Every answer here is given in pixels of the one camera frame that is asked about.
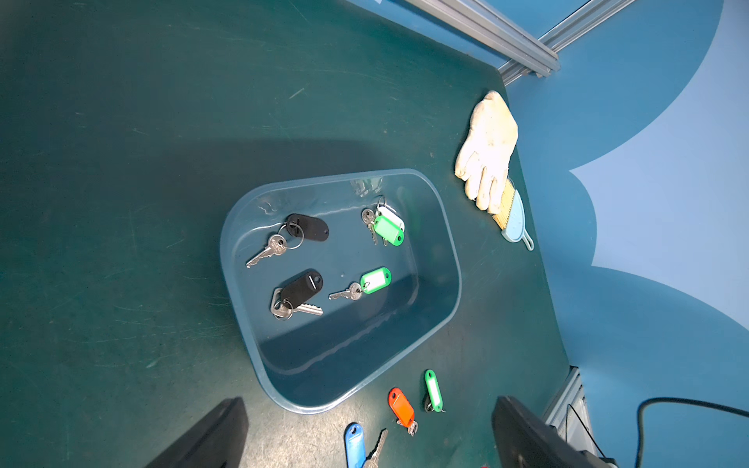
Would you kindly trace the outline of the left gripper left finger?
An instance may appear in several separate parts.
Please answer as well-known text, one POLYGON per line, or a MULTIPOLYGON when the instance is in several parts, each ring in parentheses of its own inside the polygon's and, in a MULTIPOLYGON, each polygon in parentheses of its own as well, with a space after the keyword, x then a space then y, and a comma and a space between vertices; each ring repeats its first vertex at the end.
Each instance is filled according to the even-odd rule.
POLYGON ((147 467, 239 467, 248 429, 243 399, 224 399, 147 467))

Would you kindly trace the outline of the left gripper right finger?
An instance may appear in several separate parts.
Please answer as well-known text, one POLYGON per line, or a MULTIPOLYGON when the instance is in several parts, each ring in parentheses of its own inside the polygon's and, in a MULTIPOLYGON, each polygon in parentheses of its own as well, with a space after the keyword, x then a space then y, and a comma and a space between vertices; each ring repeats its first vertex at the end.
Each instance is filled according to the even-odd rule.
POLYGON ((612 458, 573 448, 514 397, 497 399, 492 425, 502 467, 614 467, 612 458))

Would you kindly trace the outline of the key with light green tag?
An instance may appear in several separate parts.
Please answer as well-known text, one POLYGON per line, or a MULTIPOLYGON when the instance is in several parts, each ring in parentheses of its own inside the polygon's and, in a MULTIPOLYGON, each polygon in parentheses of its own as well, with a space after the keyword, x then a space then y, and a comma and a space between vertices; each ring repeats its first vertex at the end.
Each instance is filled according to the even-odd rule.
POLYGON ((427 413, 442 413, 444 411, 444 398, 440 389, 439 381, 434 370, 426 370, 424 373, 426 395, 424 398, 424 409, 427 413))

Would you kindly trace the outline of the key with red tag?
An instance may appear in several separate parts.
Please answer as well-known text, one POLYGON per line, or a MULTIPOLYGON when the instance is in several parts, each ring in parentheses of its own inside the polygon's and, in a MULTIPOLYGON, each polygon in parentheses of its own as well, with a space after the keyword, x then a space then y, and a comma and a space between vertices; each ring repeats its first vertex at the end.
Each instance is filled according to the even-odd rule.
POLYGON ((403 391, 398 387, 392 388, 388 392, 387 401, 397 423, 403 426, 410 436, 415 436, 419 424, 415 420, 415 410, 403 391))

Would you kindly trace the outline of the key with blue tag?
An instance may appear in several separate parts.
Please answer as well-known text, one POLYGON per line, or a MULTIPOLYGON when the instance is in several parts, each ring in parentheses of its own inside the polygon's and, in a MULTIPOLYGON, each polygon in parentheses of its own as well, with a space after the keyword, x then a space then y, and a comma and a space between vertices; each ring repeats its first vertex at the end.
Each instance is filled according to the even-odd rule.
POLYGON ((347 468, 378 468, 380 456, 389 435, 388 429, 382 429, 378 437, 378 444, 370 454, 366 452, 365 431, 361 424, 350 423, 344 433, 344 447, 347 468))

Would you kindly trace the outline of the key with black tag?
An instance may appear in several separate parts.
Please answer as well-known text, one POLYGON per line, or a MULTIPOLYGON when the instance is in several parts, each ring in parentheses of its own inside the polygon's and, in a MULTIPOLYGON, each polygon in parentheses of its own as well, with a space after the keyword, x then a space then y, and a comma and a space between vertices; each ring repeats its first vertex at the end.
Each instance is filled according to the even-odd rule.
POLYGON ((330 228, 322 218, 307 214, 290 214, 278 232, 268 238, 265 247, 247 260, 245 267, 252 268, 264 259, 278 257, 288 250, 298 249, 306 240, 325 242, 329 236, 330 228))
POLYGON ((278 320, 289 320, 297 313, 322 316, 324 310, 308 303, 324 286, 322 275, 313 269, 305 271, 294 281, 282 288, 277 288, 271 296, 270 312, 278 320))

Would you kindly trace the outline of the key with bright green tag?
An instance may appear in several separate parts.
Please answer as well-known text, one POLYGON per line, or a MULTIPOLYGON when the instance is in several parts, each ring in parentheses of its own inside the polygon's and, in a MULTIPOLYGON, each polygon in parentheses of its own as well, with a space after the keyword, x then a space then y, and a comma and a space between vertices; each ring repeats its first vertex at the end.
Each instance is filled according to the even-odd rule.
POLYGON ((376 205, 362 210, 361 220, 368 228, 375 245, 380 241, 384 246, 401 246, 405 241, 405 222, 391 208, 383 196, 376 205))

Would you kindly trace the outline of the translucent blue storage box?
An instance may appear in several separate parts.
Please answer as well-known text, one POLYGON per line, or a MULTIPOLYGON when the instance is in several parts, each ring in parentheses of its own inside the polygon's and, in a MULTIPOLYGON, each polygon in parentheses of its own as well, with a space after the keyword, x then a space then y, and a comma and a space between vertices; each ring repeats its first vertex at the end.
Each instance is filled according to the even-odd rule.
POLYGON ((460 303, 444 204, 410 169, 253 189, 225 219, 220 263, 261 387, 300 415, 364 388, 460 303))

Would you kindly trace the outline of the key with green white tag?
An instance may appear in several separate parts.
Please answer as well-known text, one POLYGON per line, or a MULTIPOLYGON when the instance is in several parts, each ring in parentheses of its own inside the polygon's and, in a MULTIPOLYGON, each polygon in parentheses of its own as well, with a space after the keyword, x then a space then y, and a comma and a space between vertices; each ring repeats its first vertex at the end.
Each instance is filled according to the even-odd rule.
POLYGON ((361 276, 358 282, 351 283, 347 289, 329 295, 330 300, 360 300, 362 296, 376 293, 387 288, 392 281, 392 274, 386 267, 380 267, 361 276))

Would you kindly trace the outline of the beige work glove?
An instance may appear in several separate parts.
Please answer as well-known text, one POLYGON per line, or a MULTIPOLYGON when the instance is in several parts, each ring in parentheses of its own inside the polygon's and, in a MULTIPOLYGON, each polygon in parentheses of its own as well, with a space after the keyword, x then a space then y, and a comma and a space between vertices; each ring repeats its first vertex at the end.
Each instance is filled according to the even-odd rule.
POLYGON ((464 181, 464 192, 480 211, 496 215, 518 142, 518 125, 502 95, 489 91, 475 105, 454 175, 464 181))

